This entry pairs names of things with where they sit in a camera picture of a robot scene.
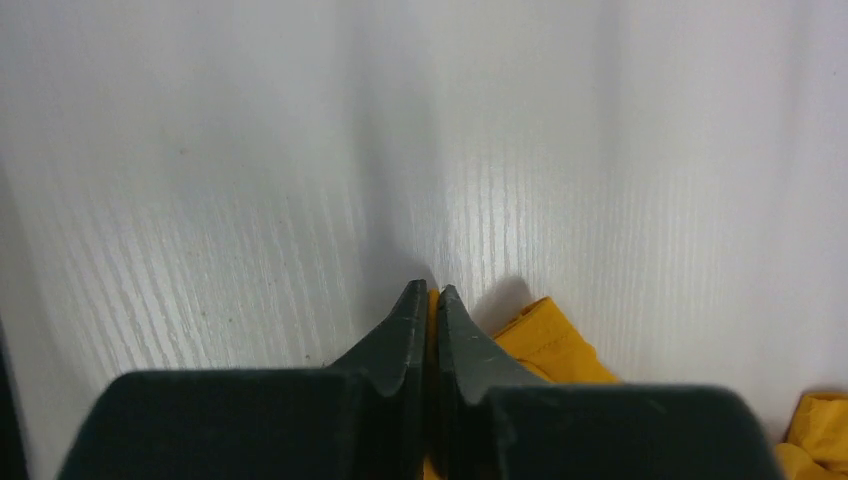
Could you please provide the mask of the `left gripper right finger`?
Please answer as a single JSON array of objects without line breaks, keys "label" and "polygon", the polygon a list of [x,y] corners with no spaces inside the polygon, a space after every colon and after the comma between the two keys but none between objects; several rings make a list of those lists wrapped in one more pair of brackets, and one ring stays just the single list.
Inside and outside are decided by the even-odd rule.
[{"label": "left gripper right finger", "polygon": [[759,422],[715,386],[554,385],[486,335],[453,286],[437,310],[450,479],[778,479]]}]

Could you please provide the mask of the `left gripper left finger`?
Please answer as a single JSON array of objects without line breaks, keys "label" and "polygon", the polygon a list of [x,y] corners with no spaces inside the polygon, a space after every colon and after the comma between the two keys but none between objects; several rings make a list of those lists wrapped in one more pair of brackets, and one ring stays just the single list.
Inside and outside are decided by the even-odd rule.
[{"label": "left gripper left finger", "polygon": [[94,403],[63,479],[416,479],[426,283],[321,368],[135,371]]}]

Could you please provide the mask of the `orange t shirt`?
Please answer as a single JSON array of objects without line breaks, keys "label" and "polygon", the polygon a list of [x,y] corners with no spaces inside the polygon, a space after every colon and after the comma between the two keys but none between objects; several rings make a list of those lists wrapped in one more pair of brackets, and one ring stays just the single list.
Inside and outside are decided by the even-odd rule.
[{"label": "orange t shirt", "polygon": [[[428,299],[428,389],[437,414],[427,423],[429,456],[423,463],[426,479],[450,479],[444,473],[439,441],[443,431],[438,365],[437,310],[442,291]],[[525,307],[491,337],[510,357],[537,377],[554,385],[630,384],[621,382],[598,359],[549,298]],[[778,479],[843,479],[847,475],[847,397],[843,393],[809,393],[800,399],[786,439],[770,446],[782,475]]]}]

